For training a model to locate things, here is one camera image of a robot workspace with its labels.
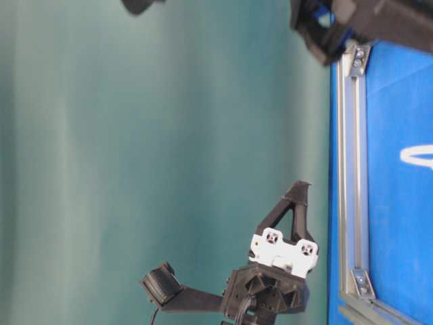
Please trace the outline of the black gripper teal tape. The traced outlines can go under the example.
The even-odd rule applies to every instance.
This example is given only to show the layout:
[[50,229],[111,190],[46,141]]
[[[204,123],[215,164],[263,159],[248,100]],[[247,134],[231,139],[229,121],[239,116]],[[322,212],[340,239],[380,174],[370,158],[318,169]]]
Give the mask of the black gripper teal tape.
[[322,65],[341,58],[357,35],[432,52],[431,1],[291,1],[290,27]]

